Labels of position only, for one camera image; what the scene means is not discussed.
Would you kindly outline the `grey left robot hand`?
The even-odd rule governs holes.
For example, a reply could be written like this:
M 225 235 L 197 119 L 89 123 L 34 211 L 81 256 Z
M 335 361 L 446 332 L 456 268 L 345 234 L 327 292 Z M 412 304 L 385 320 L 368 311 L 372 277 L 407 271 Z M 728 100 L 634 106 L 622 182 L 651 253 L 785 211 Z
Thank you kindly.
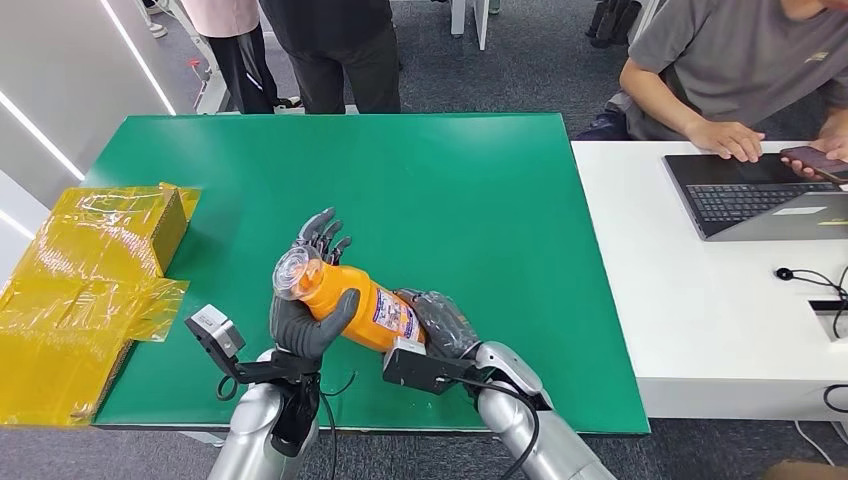
M 343 222 L 334 217 L 334 207 L 314 214 L 302 225 L 291 246 L 313 247 L 323 260 L 336 259 L 343 246 L 350 244 L 350 238 L 340 240 L 330 251 L 330 242 L 343 226 Z M 318 321 L 302 301 L 288 300 L 274 293 L 269 312 L 270 334 L 278 349 L 309 360 L 320 359 L 351 323 L 359 301 L 360 291 L 348 289 L 340 296 L 335 309 Z

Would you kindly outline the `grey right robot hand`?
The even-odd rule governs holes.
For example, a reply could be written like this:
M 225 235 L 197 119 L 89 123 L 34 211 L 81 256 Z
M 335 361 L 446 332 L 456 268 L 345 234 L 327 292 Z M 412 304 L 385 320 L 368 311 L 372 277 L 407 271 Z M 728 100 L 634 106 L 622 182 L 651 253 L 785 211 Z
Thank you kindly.
M 415 313 L 423 328 L 427 354 L 470 360 L 481 343 L 464 313 L 448 296 L 437 291 L 401 288 L 394 291 Z

